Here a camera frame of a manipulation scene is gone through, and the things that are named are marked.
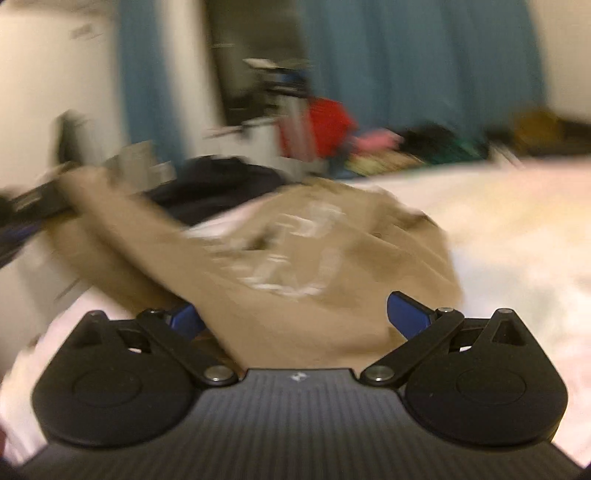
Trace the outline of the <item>beige printed t-shirt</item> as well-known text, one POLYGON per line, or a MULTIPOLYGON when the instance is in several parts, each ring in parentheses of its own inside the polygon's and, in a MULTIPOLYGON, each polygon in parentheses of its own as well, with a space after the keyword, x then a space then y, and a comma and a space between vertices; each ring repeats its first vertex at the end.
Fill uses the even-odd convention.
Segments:
POLYGON ((387 318, 392 292, 431 308, 462 301, 443 230, 383 190, 288 186, 206 239, 102 168, 57 187, 71 212, 44 229, 77 275, 132 313, 193 305, 245 369, 362 371, 405 342, 387 318))

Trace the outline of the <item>yellow beige clothes pile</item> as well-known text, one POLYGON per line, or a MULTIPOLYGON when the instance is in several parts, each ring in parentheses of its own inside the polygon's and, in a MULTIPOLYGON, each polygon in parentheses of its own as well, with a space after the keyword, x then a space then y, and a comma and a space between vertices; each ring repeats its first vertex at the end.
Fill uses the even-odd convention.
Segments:
POLYGON ((362 177, 392 174, 419 168, 424 162, 416 156, 394 150, 376 153, 352 154, 345 168, 362 177))

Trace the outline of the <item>black clothes pile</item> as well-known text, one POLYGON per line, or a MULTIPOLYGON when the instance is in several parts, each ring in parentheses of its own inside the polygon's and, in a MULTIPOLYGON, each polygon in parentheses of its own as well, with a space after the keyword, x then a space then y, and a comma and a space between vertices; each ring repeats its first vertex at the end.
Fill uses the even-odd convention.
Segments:
POLYGON ((413 155, 424 161, 441 153, 449 146, 456 135, 449 129, 436 124, 413 127, 400 133, 401 152, 413 155))

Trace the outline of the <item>wavy black mirror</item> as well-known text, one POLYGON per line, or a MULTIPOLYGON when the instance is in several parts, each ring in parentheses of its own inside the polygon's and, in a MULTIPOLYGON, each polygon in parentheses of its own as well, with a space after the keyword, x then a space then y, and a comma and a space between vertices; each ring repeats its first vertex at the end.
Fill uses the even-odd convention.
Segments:
POLYGON ((58 165, 76 167, 91 164, 92 155, 85 139, 83 121, 72 110, 67 110, 56 119, 57 141, 55 160, 58 165))

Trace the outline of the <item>beige black chair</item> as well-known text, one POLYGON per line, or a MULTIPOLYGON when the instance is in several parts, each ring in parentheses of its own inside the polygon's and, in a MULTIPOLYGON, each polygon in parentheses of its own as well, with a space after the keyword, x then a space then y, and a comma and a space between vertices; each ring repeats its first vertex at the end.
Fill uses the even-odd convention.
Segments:
POLYGON ((146 192, 176 179, 170 162, 159 162, 151 141, 123 147, 103 165, 134 192, 146 192))

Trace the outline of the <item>pastel tie-dye bed sheet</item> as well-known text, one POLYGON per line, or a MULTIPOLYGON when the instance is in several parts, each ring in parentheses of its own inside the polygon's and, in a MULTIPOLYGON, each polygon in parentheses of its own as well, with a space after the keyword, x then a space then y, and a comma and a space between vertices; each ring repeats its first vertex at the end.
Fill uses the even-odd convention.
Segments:
POLYGON ((454 166, 363 179, 446 232, 470 316, 514 309, 569 393, 556 444, 590 461, 590 165, 454 166))

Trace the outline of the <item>black garment on bed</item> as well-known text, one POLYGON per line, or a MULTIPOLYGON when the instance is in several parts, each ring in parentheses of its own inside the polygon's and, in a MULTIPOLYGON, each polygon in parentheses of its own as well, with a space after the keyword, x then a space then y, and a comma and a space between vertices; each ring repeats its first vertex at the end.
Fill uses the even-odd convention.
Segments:
POLYGON ((175 220, 194 226, 288 183, 279 171, 240 157, 202 156, 189 160, 174 180, 146 196, 175 220))

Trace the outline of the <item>left blue curtain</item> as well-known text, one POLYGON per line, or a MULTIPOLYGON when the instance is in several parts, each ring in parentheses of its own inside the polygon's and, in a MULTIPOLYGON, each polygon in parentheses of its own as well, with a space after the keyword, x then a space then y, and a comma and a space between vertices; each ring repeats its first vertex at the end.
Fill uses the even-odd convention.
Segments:
POLYGON ((117 14, 119 76, 129 139, 150 141, 159 161, 177 167, 185 152, 165 65, 158 3, 120 1, 117 14))

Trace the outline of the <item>blue curtain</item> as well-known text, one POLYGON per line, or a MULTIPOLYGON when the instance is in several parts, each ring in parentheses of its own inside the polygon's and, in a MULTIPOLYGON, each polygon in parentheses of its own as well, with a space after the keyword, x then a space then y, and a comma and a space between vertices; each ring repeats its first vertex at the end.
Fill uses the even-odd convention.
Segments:
POLYGON ((158 3, 120 1, 117 14, 119 76, 129 139, 150 141, 159 161, 177 167, 185 152, 165 65, 158 3))
POLYGON ((297 12, 312 89, 363 128, 478 136, 546 102, 524 1, 301 1, 297 12))

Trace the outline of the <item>green garment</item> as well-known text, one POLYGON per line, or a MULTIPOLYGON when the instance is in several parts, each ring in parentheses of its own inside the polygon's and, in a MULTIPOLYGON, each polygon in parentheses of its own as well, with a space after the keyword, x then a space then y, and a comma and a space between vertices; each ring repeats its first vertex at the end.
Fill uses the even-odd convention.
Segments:
POLYGON ((487 145, 455 139, 441 143, 435 152, 428 156, 427 162, 432 165, 474 163, 485 161, 488 156, 487 145))

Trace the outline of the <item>red garment on stand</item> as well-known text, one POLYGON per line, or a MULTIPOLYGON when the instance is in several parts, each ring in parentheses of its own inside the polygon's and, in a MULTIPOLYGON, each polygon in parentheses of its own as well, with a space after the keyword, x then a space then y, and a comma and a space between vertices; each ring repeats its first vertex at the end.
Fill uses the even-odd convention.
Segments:
POLYGON ((322 97, 311 97, 310 112, 317 160, 335 156, 358 128, 356 121, 341 103, 322 97))

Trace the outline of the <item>silver tripod stand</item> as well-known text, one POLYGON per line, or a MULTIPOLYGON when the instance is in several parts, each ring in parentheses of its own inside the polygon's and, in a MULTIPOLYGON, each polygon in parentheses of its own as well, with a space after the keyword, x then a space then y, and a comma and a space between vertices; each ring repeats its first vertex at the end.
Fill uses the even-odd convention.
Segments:
POLYGON ((304 74, 270 59, 245 58, 242 62, 256 75, 266 111, 273 116, 279 130, 280 150, 287 153, 288 158, 301 162, 317 160, 311 96, 304 74))

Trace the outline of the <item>brown paper bag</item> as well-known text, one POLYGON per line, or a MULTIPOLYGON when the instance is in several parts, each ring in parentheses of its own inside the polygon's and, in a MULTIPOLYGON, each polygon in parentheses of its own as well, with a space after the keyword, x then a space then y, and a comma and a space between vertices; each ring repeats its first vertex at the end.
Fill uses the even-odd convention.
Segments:
POLYGON ((530 110, 518 115, 514 122, 513 142, 521 150, 549 146, 562 139, 559 117, 545 109, 530 110))

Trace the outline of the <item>right blue curtain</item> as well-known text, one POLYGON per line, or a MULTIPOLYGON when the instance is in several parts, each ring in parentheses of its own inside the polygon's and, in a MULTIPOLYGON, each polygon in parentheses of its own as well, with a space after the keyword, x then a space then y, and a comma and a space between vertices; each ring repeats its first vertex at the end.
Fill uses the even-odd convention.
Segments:
POLYGON ((312 89, 363 128, 478 136, 546 102, 524 1, 301 1, 297 12, 312 89))

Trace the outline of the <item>dark window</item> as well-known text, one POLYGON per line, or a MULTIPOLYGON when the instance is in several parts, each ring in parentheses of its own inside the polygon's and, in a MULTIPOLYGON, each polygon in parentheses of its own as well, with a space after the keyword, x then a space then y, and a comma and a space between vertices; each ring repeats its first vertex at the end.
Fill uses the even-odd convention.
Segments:
POLYGON ((212 0, 204 11, 226 124, 262 117, 259 68, 297 68, 307 59, 297 2, 212 0))

